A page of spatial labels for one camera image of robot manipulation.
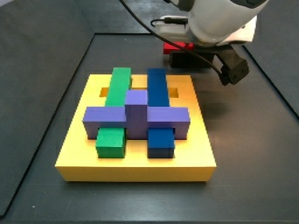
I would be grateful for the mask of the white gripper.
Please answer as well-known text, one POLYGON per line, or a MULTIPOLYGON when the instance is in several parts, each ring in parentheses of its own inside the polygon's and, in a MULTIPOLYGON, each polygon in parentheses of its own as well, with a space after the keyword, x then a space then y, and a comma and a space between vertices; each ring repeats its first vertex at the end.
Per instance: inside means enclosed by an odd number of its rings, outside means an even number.
POLYGON ((184 42, 193 44, 241 44, 251 42, 255 36, 257 18, 253 17, 235 32, 224 39, 197 38, 186 31, 184 24, 166 24, 162 21, 154 22, 156 33, 173 42, 184 42))

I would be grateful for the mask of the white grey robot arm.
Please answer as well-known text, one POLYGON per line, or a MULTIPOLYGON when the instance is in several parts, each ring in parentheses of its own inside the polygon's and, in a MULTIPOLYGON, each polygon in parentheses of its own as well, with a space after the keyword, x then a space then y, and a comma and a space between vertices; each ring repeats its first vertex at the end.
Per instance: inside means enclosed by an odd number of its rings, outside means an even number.
POLYGON ((172 42, 207 48, 244 44, 255 37, 257 13, 269 0, 170 0, 184 16, 162 16, 156 33, 172 42))

